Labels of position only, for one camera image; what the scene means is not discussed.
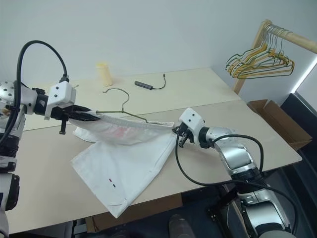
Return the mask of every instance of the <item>black cable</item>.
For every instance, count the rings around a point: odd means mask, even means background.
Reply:
[[[214,147],[214,144],[221,140],[221,139],[224,139],[224,138],[229,138],[229,137],[239,137],[239,138],[245,138],[245,139],[249,139],[249,140],[252,140],[254,141],[255,143],[257,143],[257,145],[259,146],[259,149],[260,149],[260,167],[259,167],[259,170],[260,172],[262,172],[263,170],[263,163],[264,163],[264,151],[263,151],[263,147],[262,147],[262,144],[257,140],[255,139],[254,137],[252,136],[248,136],[248,135],[240,135],[240,134],[231,134],[231,135],[223,135],[223,136],[220,136],[218,138],[216,138],[215,140],[213,140],[211,142],[211,146]]]
[[[163,74],[163,79],[164,79],[164,86],[163,86],[163,87],[161,87],[161,88],[152,88],[152,89],[162,89],[162,88],[165,88],[165,85],[166,85],[165,73]]]
[[[225,184],[230,184],[230,183],[240,183],[240,184],[247,184],[247,185],[251,185],[251,186],[254,186],[254,187],[257,187],[257,188],[264,188],[264,189],[267,189],[267,190],[271,190],[273,192],[276,192],[280,195],[282,195],[283,197],[285,197],[293,206],[294,208],[294,225],[293,225],[293,229],[292,229],[292,234],[294,235],[295,232],[296,232],[296,229],[297,229],[297,218],[298,218],[298,211],[297,211],[297,207],[296,207],[296,204],[295,202],[288,196],[286,195],[285,193],[275,189],[275,188],[272,188],[272,187],[269,187],[269,186],[264,186],[264,185],[260,185],[260,184],[256,184],[256,183],[252,183],[252,182],[247,182],[247,181],[241,181],[241,180],[230,180],[230,181],[224,181],[224,182],[215,182],[215,183],[202,183],[202,182],[198,182],[196,180],[193,180],[191,177],[189,177],[185,171],[183,170],[182,166],[180,165],[179,163],[179,159],[178,159],[178,142],[179,142],[179,134],[177,134],[177,138],[176,138],[176,145],[175,145],[175,157],[176,157],[176,162],[177,162],[177,165],[179,167],[179,169],[181,170],[182,174],[191,182],[195,183],[195,184],[198,184],[200,186],[216,186],[216,185],[225,185]]]
[[[6,127],[5,127],[5,132],[2,136],[2,138],[0,139],[0,147],[3,146],[3,143],[5,142],[5,140],[8,138],[8,136],[10,135],[12,128],[14,127],[14,124],[16,122],[16,119],[18,117],[19,114],[19,110],[20,110],[20,104],[21,104],[21,71],[22,71],[22,61],[23,61],[23,56],[25,54],[26,49],[32,45],[32,44],[41,44],[41,45],[45,45],[48,48],[50,48],[58,57],[59,61],[61,62],[61,65],[63,67],[63,77],[67,77],[67,69],[65,66],[65,63],[63,61],[63,59],[61,58],[61,56],[59,55],[59,53],[48,43],[44,42],[44,41],[29,41],[28,43],[26,43],[19,54],[18,57],[18,63],[17,63],[17,67],[16,67],[16,81],[14,81],[14,95],[13,95],[13,108],[11,110],[11,114],[9,116],[9,119],[7,121]]]

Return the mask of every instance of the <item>gold wire hanger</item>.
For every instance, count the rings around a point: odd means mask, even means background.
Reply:
[[[129,95],[126,91],[124,91],[124,90],[121,89],[121,88],[109,88],[109,89],[107,89],[106,91],[103,91],[103,93],[107,93],[109,90],[120,90],[120,91],[126,93],[126,95],[128,95],[128,99],[127,99],[124,103],[122,103],[122,107],[121,107],[121,110],[120,110],[120,111],[96,111],[97,114],[98,114],[98,113],[125,113],[125,114],[128,114],[128,115],[130,115],[130,116],[133,116],[133,117],[135,117],[135,118],[142,119],[142,120],[144,120],[146,123],[148,123],[148,120],[146,120],[145,118],[139,117],[139,116],[137,116],[137,115],[134,115],[134,114],[132,114],[132,113],[126,112],[126,111],[124,110],[124,104],[127,103],[127,102],[130,100],[130,95]]]

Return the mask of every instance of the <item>wooden table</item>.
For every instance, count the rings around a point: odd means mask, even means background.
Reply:
[[[152,99],[156,97],[151,93],[161,93],[161,96],[156,99],[164,104],[168,103],[164,110],[164,105],[152,101],[151,105],[156,105],[154,108],[157,112],[152,112],[153,107],[146,106],[144,110],[150,113],[143,116],[150,120],[177,123],[184,109],[191,106],[205,119],[207,126],[229,127],[235,129],[237,133],[257,138],[264,147],[264,170],[301,160],[301,157],[260,116],[252,112],[222,81],[218,82],[221,79],[213,77],[214,73],[210,69],[182,71],[180,74],[186,75],[188,72],[194,77],[193,71],[206,79],[209,75],[209,80],[220,88],[220,93],[217,92],[216,87],[212,87],[212,83],[208,84],[210,88],[206,90],[206,84],[201,85],[196,83],[197,81],[192,81],[192,90],[188,88],[189,92],[179,93],[178,83],[173,84],[173,79],[171,78],[169,82],[166,77],[166,93],[164,90],[150,91],[140,88],[139,91],[137,88],[140,94],[146,94]],[[203,92],[203,95],[202,93],[193,95],[190,93],[193,91]],[[135,96],[131,96],[130,110],[140,110],[132,101],[132,98],[138,98],[137,94],[135,92],[131,94]],[[173,98],[173,102],[170,103],[168,98]],[[74,129],[75,126],[69,125],[65,136],[58,134],[58,126],[23,133],[15,172],[21,177],[20,197],[16,208],[7,213],[10,233],[54,225],[107,211],[70,165],[73,157],[91,145],[75,137],[72,134]],[[251,141],[245,141],[245,143],[259,164],[257,146]],[[212,149],[201,149],[197,145],[186,143],[184,148],[179,149],[179,158],[184,170],[196,180],[220,182],[230,179],[219,155]],[[181,174],[172,153],[159,175],[133,204],[198,187]]]

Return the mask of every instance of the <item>brown cardboard box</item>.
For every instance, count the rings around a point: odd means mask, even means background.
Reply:
[[[248,106],[259,114],[294,150],[299,150],[311,142],[312,137],[275,102],[266,103],[266,99],[251,101]]]
[[[101,213],[87,217],[85,219],[87,232],[99,232],[110,227],[178,208],[182,205],[182,196],[180,193],[178,193],[175,195],[129,206],[118,219],[111,215],[110,212]]]

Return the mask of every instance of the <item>clothes rack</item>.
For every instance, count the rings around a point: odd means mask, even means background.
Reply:
[[[283,29],[279,26],[273,25],[273,23],[270,20],[263,21],[261,23],[259,30],[256,34],[256,37],[253,41],[252,48],[256,48],[256,47],[259,47],[261,45],[261,42],[263,40],[263,35],[264,35],[263,31],[265,31],[265,29],[270,25],[273,26],[274,28],[276,28],[276,30]],[[306,50],[309,50],[309,51],[317,54],[317,42],[316,41],[309,40],[301,35],[298,35],[296,33],[288,31],[288,30],[284,30],[282,32],[276,31],[276,30],[270,31],[270,34],[273,34],[273,35],[280,37],[284,40],[292,42],[295,45],[303,47]],[[236,94],[239,94],[239,92],[244,84],[244,81],[245,81],[245,79],[236,79],[235,84],[234,84],[233,89],[232,89]]]

